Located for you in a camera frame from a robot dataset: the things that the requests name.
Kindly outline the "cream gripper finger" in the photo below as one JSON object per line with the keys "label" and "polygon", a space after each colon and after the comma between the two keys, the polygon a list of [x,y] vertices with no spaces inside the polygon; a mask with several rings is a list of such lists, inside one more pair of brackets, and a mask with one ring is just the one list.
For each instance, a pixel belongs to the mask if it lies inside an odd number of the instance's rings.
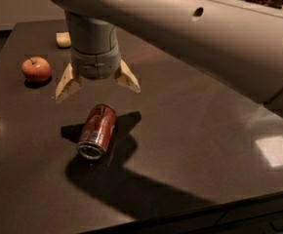
{"label": "cream gripper finger", "polygon": [[56,102],[62,102],[82,88],[82,79],[71,64],[64,70],[56,87]]}
{"label": "cream gripper finger", "polygon": [[137,77],[124,60],[120,61],[120,66],[114,73],[114,79],[118,85],[126,87],[135,93],[141,91],[141,86]]}

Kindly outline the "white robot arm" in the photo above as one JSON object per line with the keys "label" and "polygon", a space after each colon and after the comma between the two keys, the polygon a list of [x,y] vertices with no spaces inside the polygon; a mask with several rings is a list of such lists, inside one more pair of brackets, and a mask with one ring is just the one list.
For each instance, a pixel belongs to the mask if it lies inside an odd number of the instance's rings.
{"label": "white robot arm", "polygon": [[238,0],[51,0],[108,21],[261,103],[283,103],[283,11]]}

